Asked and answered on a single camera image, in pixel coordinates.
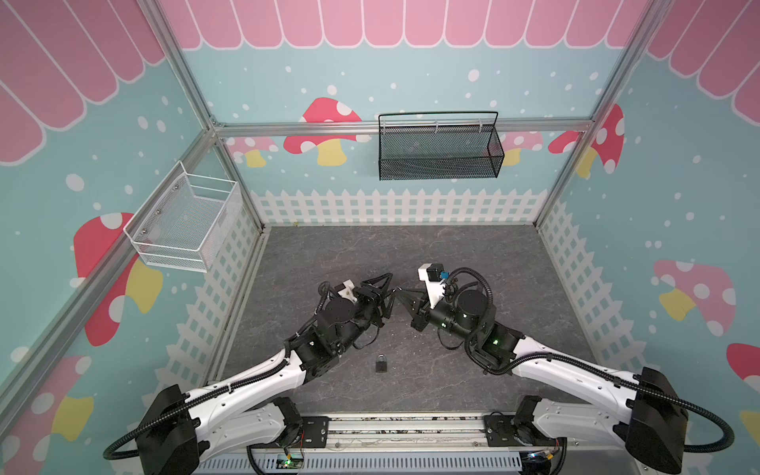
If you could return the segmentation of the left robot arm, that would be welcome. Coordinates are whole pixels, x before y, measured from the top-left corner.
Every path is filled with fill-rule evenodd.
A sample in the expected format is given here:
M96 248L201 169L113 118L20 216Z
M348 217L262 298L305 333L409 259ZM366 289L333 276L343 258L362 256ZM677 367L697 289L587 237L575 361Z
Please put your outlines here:
M208 458L245 445L290 445L303 423L285 393L328 373L393 309L392 274L353 285L323 282L313 316L282 350L223 381L158 393L136 429L108 445L108 461L136 458L146 474L191 474Z

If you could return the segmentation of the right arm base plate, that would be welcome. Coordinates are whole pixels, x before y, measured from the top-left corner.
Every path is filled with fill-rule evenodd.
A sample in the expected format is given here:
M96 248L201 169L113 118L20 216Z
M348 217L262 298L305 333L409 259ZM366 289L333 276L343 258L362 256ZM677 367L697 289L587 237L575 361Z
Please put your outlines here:
M491 413L483 417L488 447L556 447L555 439L546 437L532 422L512 415Z

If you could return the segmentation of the black padlock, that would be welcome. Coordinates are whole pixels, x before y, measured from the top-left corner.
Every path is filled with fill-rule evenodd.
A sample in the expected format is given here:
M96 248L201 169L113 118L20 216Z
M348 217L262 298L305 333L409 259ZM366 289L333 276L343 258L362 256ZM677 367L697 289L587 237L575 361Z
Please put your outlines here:
M388 360L384 354L379 354L375 360L375 372L384 374L388 372Z

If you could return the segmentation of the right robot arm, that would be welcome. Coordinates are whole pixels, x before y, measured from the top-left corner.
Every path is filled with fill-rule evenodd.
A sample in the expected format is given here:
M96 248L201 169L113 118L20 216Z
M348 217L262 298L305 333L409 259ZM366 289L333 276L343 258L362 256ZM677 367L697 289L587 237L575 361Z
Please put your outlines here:
M413 329L434 326L455 336L486 375L534 380L587 403L584 410L567 412L550 409L540 397L524 397L513 417L524 439L609 441L667 474L681 472L687 453L715 453L733 445L730 424L681 399L660 371L645 367L632 373L593 364L499 323L494 292L474 269L447 272L429 263L420 267L419 279L422 288L393 292Z

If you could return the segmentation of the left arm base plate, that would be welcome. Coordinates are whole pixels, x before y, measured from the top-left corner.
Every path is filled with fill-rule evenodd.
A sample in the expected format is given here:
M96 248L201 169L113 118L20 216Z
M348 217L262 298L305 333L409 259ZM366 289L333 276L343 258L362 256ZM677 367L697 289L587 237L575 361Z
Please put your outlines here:
M254 449L326 448L331 419L324 416L302 417L302 422L288 426L272 443L257 443Z

